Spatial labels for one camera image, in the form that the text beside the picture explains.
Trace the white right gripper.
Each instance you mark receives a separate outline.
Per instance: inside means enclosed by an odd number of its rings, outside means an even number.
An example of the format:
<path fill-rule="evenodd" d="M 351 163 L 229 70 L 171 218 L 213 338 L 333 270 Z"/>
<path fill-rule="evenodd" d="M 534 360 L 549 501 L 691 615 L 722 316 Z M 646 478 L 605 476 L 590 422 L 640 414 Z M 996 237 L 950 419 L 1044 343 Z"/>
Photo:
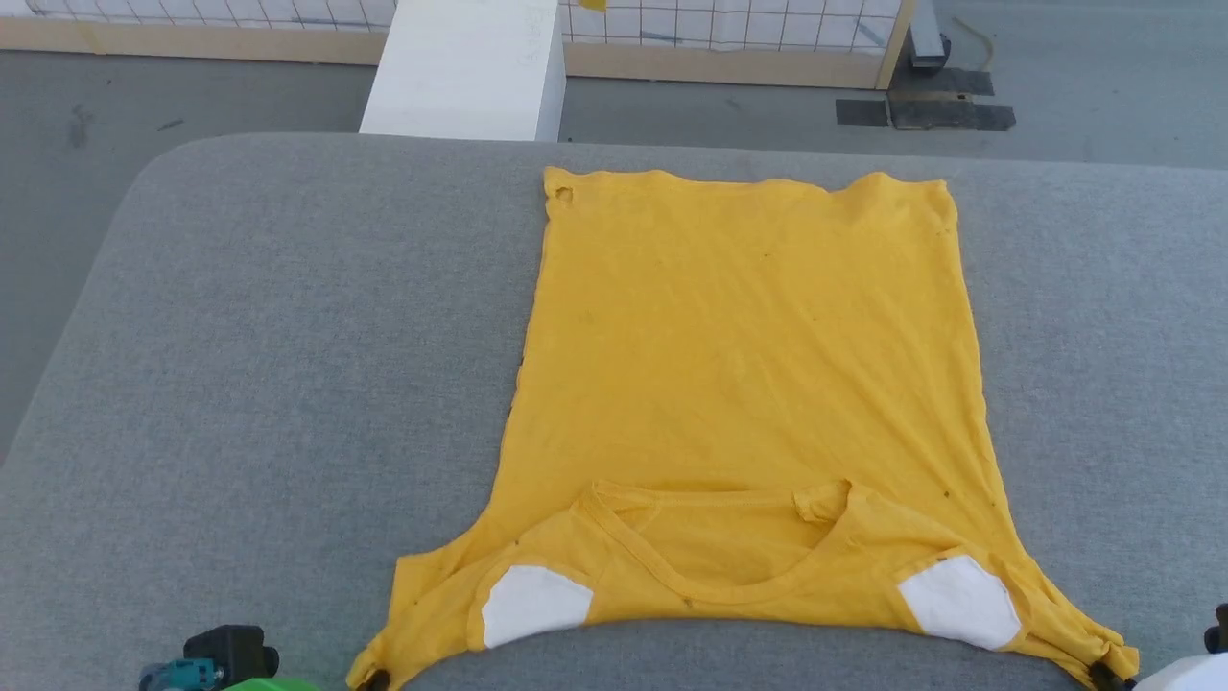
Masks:
<path fill-rule="evenodd" d="M 1104 662 L 1089 665 L 1089 679 L 1097 691 L 1130 691 L 1130 679 Z M 1228 655 L 1189 655 L 1140 679 L 1133 691 L 1227 691 Z"/>

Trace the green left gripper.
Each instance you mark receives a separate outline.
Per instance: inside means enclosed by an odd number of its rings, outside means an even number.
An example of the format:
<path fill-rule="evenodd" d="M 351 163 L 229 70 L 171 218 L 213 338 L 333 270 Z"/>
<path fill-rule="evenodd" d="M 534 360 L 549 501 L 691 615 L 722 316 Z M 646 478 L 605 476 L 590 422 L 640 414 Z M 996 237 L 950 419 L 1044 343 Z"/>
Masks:
<path fill-rule="evenodd" d="M 388 691 L 391 689 L 391 674 L 378 669 L 371 677 L 361 682 L 360 691 Z M 319 691 L 314 682 L 307 679 L 296 677 L 249 677 L 239 679 L 225 686 L 223 691 Z"/>

